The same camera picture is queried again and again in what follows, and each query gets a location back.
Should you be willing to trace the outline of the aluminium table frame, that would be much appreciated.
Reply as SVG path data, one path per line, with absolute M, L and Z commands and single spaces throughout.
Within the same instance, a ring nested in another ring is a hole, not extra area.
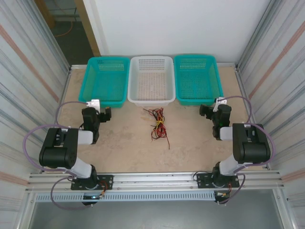
M 217 62 L 218 68 L 220 67 L 233 67 L 233 69 L 236 71 L 236 65 L 233 62 Z M 86 69 L 86 64 L 78 64 L 78 65 L 72 65 L 71 70 L 74 69 Z

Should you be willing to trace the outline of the white plastic basket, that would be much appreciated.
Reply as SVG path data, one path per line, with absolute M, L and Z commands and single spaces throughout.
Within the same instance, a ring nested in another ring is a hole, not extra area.
M 140 107 L 162 107 L 176 99 L 174 64 L 169 56 L 131 58 L 127 98 Z

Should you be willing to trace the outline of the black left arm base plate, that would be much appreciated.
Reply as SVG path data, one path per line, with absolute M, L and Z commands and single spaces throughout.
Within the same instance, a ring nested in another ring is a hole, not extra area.
M 113 175 L 77 178 L 71 184 L 71 190 L 112 190 Z

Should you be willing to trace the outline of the aluminium mounting rail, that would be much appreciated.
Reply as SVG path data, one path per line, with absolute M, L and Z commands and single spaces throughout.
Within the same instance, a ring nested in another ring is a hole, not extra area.
M 278 171 L 246 170 L 243 173 L 246 180 L 242 188 L 246 190 L 284 188 Z M 47 192 L 57 180 L 64 177 L 67 175 L 60 173 L 32 174 L 26 192 Z M 112 192 L 193 191 L 198 188 L 194 179 L 193 172 L 114 173 L 110 186 Z

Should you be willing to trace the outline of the wooden door frame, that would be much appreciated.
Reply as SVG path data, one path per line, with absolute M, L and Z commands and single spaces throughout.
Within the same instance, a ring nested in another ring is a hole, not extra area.
M 92 30 L 92 26 L 91 26 L 91 23 L 90 23 L 90 20 L 89 20 L 89 17 L 88 17 L 88 14 L 87 14 L 87 11 L 86 11 L 86 8 L 84 5 L 84 1 L 83 0 L 74 0 L 74 3 L 78 10 L 78 13 L 79 13 L 82 25 L 84 27 L 87 39 L 89 41 L 92 53 L 93 53 L 94 57 L 98 57 L 101 54 L 100 54 L 93 30 Z

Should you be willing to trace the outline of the teal plastic basket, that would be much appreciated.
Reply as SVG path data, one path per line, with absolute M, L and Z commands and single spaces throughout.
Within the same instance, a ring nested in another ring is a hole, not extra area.
M 88 60 L 82 81 L 80 102 L 98 99 L 100 106 L 121 108 L 126 101 L 130 59 L 108 56 Z
M 221 79 L 212 55 L 177 55 L 173 59 L 176 98 L 183 106 L 211 106 L 224 97 Z

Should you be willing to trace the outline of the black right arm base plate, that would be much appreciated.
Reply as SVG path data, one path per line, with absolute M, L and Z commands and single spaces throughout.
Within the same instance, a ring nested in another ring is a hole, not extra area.
M 240 186 L 237 176 L 214 175 L 213 173 L 201 173 L 196 175 L 198 188 L 229 188 Z

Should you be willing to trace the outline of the wooden board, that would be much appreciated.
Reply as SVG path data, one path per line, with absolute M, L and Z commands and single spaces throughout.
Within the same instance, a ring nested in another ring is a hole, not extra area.
M 53 29 L 55 27 L 55 19 L 54 17 L 51 15 L 46 3 L 45 3 L 45 0 L 34 0 L 39 11 L 41 12 L 43 18 L 45 19 L 48 27 L 50 29 Z

